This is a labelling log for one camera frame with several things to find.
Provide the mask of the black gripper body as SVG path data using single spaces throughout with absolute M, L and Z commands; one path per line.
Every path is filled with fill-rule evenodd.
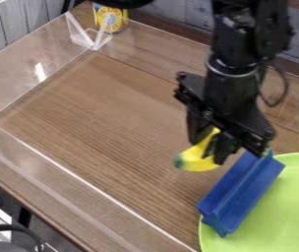
M 180 103 L 210 110 L 214 128 L 234 135 L 242 141 L 242 148 L 262 157 L 275 130 L 258 106 L 257 79 L 226 77 L 212 72 L 206 76 L 179 72 L 176 80 L 175 98 Z

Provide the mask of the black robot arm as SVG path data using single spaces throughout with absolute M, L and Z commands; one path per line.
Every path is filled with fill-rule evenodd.
M 246 149 L 262 157 L 275 130 L 258 107 L 267 64 L 294 34 L 287 0 L 211 0 L 214 30 L 203 76 L 178 74 L 175 98 L 187 107 L 192 145 L 222 164 Z

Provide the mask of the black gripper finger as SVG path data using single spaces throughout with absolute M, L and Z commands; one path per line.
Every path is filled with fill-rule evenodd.
M 187 138 L 190 143 L 198 144 L 210 134 L 212 128 L 212 112 L 190 105 L 187 107 Z
M 242 141 L 227 131 L 207 129 L 202 133 L 206 146 L 202 152 L 202 158 L 212 160 L 212 163 L 222 165 L 230 155 L 234 155 L 243 147 Z

